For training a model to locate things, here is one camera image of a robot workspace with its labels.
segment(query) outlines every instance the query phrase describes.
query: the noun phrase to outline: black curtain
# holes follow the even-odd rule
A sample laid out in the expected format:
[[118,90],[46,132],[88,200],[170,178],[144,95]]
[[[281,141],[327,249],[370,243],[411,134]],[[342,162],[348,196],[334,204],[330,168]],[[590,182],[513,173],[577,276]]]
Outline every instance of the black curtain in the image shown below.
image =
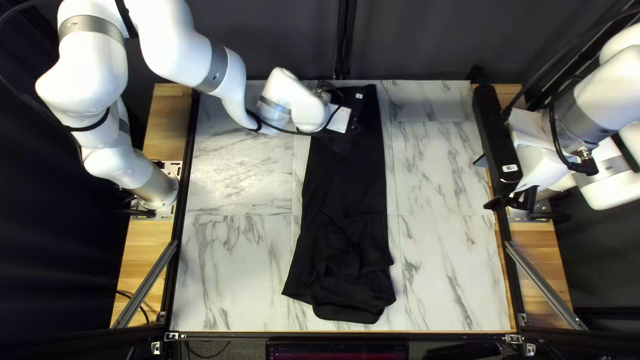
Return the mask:
[[[0,13],[14,5],[0,0]],[[32,96],[57,60],[37,12],[0,31],[0,72]],[[122,191],[88,174],[77,145],[0,85],[0,343],[105,329],[129,218]]]

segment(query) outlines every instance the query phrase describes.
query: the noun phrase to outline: black garment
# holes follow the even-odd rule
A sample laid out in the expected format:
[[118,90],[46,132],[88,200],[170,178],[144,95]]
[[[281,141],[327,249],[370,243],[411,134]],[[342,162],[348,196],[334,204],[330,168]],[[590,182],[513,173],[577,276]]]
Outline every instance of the black garment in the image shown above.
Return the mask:
[[313,305],[325,320],[375,323],[396,301],[378,98],[374,85],[339,90],[343,96],[334,98],[352,109],[350,148],[338,152],[333,138],[311,139],[301,231],[282,294]]

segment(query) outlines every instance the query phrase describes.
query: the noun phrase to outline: barcode sticker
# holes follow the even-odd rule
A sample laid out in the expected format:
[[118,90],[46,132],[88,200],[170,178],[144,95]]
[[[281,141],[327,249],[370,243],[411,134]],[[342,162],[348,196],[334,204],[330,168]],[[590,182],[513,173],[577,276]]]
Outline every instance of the barcode sticker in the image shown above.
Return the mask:
[[515,165],[515,164],[513,164],[513,165],[504,165],[502,167],[502,171],[504,171],[504,172],[516,171],[516,170],[518,170],[518,165]]

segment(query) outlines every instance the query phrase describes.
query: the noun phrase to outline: marble tile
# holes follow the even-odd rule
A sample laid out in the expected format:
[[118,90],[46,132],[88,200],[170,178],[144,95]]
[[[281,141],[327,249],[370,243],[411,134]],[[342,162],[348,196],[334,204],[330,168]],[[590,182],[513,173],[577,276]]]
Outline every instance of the marble tile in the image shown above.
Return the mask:
[[[389,119],[388,94],[383,86],[386,80],[336,80],[330,81],[336,87],[376,85],[378,104],[380,106],[380,120],[382,122],[382,139],[385,146],[385,170],[387,178],[387,214],[397,215],[396,177],[394,174],[393,147],[391,142],[391,122]],[[309,88],[315,88],[317,81],[307,81]],[[307,169],[310,138],[294,136],[293,138],[293,191],[292,214],[302,214],[302,185]]]
[[399,215],[490,215],[485,169],[473,122],[393,122],[391,125]]
[[408,330],[509,330],[490,216],[400,216]]
[[[291,254],[296,248],[296,240],[300,235],[300,217],[292,216],[291,220]],[[311,305],[302,301],[289,299],[290,331],[400,331],[406,330],[404,316],[403,273],[401,251],[398,234],[398,216],[388,216],[389,251],[394,259],[390,268],[391,279],[396,292],[396,302],[387,306],[378,322],[362,324],[352,322],[328,321],[318,318]]]
[[188,213],[172,329],[286,331],[290,215]]
[[391,121],[474,121],[468,81],[387,82]]
[[[263,82],[249,82],[253,104]],[[202,96],[189,181],[188,210],[219,215],[291,213],[292,135],[247,131],[220,100]]]
[[302,186],[305,183],[310,144],[311,138],[309,136],[293,137],[293,188],[291,194],[291,213],[293,215],[302,215]]

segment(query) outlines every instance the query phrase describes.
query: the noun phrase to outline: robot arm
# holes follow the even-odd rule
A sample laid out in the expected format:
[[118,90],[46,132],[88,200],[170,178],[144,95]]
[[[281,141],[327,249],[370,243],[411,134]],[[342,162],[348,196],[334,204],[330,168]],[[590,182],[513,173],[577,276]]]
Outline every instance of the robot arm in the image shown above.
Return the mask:
[[618,131],[627,137],[639,134],[629,125],[640,120],[640,24],[612,37],[599,60],[599,68],[559,98],[554,108],[561,150],[581,161],[594,161],[600,173],[571,174],[554,150],[548,111],[518,110],[509,118],[524,173],[516,190],[538,185],[542,193],[553,194],[577,184],[594,209],[640,198],[640,176],[621,166],[622,155],[608,139]]
[[[238,54],[213,45],[195,31],[184,0],[126,0],[148,66],[156,74],[219,97],[238,124],[257,129],[244,105],[246,71]],[[60,58],[36,82],[36,92],[71,128],[89,173],[136,194],[145,207],[159,209],[175,200],[175,177],[165,174],[131,146],[120,94],[127,84],[128,37],[113,0],[64,0],[58,9]],[[276,68],[257,109],[270,124],[293,120],[305,132],[321,129],[330,104],[307,90],[290,72]],[[333,105],[334,113],[338,112]],[[349,112],[332,122],[344,132]],[[263,133],[279,133],[263,127]]]
[[238,54],[195,31],[184,0],[127,0],[145,62],[156,74],[219,97],[240,125],[257,123],[244,106],[246,70]]

